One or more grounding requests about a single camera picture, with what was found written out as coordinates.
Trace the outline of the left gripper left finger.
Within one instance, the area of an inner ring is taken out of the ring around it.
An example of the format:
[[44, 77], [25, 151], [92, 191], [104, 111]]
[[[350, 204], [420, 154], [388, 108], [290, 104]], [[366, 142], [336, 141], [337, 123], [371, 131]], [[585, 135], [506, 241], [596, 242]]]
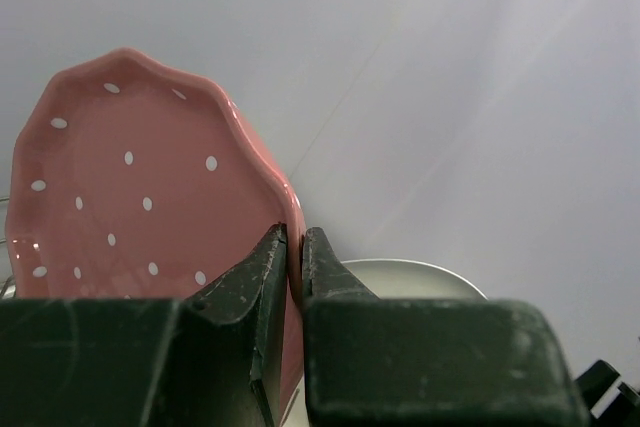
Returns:
[[5, 426], [275, 426], [287, 236], [191, 297], [1, 304]]

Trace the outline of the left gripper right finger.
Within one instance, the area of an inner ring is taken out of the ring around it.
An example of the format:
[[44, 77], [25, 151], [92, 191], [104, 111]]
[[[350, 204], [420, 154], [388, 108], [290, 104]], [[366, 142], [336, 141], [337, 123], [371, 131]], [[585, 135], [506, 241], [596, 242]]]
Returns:
[[318, 227], [302, 247], [313, 426], [586, 426], [556, 335], [513, 300], [381, 299]]

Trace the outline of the white oval plate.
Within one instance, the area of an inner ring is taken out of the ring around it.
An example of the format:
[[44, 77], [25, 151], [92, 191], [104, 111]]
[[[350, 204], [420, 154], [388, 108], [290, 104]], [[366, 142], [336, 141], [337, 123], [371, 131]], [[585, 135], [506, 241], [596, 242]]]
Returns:
[[293, 425], [421, 424], [445, 326], [430, 320], [438, 300], [484, 301], [464, 277], [424, 262], [352, 260], [309, 273], [305, 398]]

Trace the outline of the pink dotted round plate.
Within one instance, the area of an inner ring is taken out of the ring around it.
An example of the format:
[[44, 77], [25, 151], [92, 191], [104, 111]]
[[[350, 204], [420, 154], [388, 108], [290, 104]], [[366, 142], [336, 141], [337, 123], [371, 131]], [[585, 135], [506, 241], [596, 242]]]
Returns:
[[280, 423], [303, 372], [299, 200], [218, 85], [118, 49], [57, 73], [16, 140], [12, 300], [184, 300], [276, 225], [287, 236]]

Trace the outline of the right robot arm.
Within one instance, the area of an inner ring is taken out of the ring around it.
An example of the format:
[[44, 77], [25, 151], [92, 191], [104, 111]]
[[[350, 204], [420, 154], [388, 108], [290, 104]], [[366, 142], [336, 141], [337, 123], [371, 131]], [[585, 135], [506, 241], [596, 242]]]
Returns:
[[[582, 400], [589, 409], [590, 425], [595, 427], [639, 427], [639, 389], [620, 381], [620, 373], [599, 359], [575, 379]], [[616, 395], [599, 415], [594, 407], [608, 393]]]

